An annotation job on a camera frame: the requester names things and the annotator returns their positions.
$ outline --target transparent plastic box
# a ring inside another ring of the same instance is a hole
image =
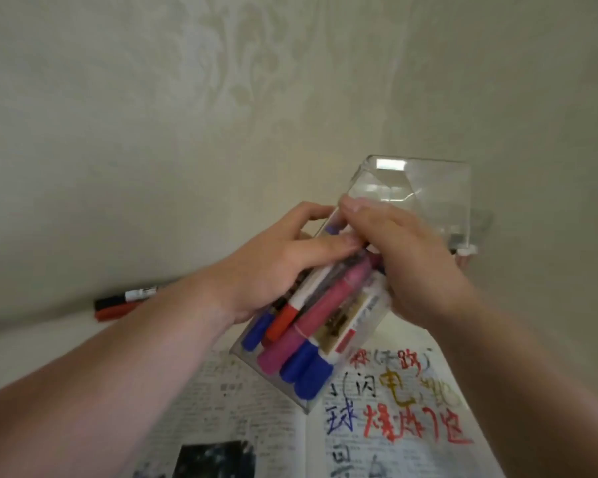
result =
[[[469,244],[467,164],[371,155],[352,177],[348,194],[416,213],[449,246]],[[335,211],[315,238],[347,231],[352,229]],[[381,256],[369,247],[302,272],[286,295],[250,321],[231,353],[308,413],[390,305]]]

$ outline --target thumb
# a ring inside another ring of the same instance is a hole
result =
[[[301,268],[329,265],[363,248],[363,239],[354,233],[319,236],[290,243],[290,257]]]
[[[381,203],[365,198],[352,198],[344,194],[339,200],[339,208],[346,221],[359,235],[384,253],[390,236],[398,229]]]

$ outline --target red label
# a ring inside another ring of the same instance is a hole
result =
[[[348,333],[346,334],[346,336],[343,337],[343,339],[341,340],[341,342],[339,342],[339,345],[337,345],[337,348],[335,349],[335,352],[336,353],[342,353],[344,351],[344,349],[350,343],[351,338],[354,337],[354,334],[356,334],[356,331],[353,330],[353,329],[350,329],[348,331]]]

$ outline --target open book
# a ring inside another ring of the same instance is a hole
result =
[[[122,477],[503,476],[430,362],[426,349],[362,349],[306,416],[236,357],[211,353]]]

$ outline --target beige wall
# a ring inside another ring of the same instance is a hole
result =
[[[473,278],[598,369],[598,0],[0,0],[0,319],[209,263],[377,152],[470,161]]]

